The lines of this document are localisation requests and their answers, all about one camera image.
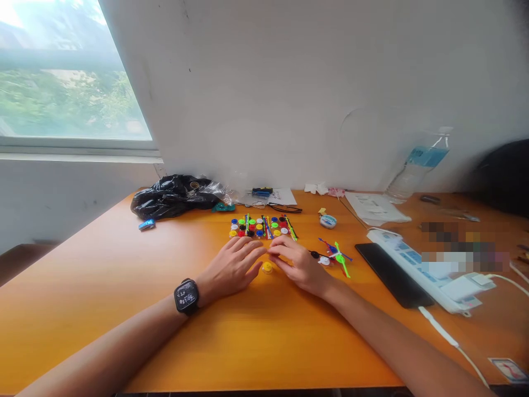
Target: forearm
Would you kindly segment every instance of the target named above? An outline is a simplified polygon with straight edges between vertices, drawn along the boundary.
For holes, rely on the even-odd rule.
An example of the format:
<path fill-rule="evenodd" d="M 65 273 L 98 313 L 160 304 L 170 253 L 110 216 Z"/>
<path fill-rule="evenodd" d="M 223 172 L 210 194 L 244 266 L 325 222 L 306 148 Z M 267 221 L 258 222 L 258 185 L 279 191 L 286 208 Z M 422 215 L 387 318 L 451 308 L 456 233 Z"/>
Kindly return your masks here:
<path fill-rule="evenodd" d="M 417 396 L 494 396 L 417 334 L 337 281 L 322 297 L 333 305 Z"/>
<path fill-rule="evenodd" d="M 109 396 L 186 321 L 169 295 L 131 317 L 24 389 L 19 397 Z"/>

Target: yellow bottle cap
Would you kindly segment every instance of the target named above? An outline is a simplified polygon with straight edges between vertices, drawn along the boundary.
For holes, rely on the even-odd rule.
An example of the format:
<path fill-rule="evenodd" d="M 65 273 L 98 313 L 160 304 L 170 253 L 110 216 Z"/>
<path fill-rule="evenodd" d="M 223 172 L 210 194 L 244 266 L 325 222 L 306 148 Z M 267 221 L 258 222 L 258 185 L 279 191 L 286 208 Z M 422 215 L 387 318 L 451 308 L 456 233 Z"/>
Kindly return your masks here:
<path fill-rule="evenodd" d="M 272 264 L 270 262 L 263 263 L 263 273 L 270 274 L 272 273 Z"/>

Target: watch screen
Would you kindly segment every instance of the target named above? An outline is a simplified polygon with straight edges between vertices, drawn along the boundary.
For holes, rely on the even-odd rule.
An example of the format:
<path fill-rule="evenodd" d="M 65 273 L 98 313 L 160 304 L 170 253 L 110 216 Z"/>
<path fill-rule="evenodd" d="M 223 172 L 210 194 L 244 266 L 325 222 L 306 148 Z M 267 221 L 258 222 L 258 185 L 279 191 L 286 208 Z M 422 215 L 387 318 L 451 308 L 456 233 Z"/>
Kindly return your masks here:
<path fill-rule="evenodd" d="M 187 281 L 176 290 L 176 301 L 178 302 L 179 309 L 185 310 L 196 300 L 197 289 L 195 288 L 195 283 L 192 281 Z"/>

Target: plastic water bottle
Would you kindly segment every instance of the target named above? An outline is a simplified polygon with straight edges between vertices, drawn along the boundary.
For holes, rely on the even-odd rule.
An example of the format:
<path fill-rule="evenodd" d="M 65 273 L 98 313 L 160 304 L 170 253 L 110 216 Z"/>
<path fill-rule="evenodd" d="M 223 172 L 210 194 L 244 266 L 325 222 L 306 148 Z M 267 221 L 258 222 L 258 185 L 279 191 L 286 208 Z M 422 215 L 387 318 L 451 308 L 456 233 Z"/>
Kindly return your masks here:
<path fill-rule="evenodd" d="M 384 196 L 395 204 L 409 199 L 426 174 L 437 167 L 450 150 L 448 138 L 452 130 L 452 127 L 441 127 L 436 133 L 429 132 L 424 142 L 409 154 L 404 168 L 391 181 Z"/>

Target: smartwatch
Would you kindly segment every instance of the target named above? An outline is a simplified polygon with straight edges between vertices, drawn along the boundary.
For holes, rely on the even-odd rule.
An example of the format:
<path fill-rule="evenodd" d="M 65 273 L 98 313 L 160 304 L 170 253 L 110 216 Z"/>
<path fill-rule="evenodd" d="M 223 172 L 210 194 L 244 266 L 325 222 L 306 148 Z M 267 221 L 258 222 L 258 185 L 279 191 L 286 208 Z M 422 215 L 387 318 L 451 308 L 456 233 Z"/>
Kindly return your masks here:
<path fill-rule="evenodd" d="M 176 310 L 190 317 L 198 310 L 198 287 L 195 281 L 186 278 L 175 289 Z"/>

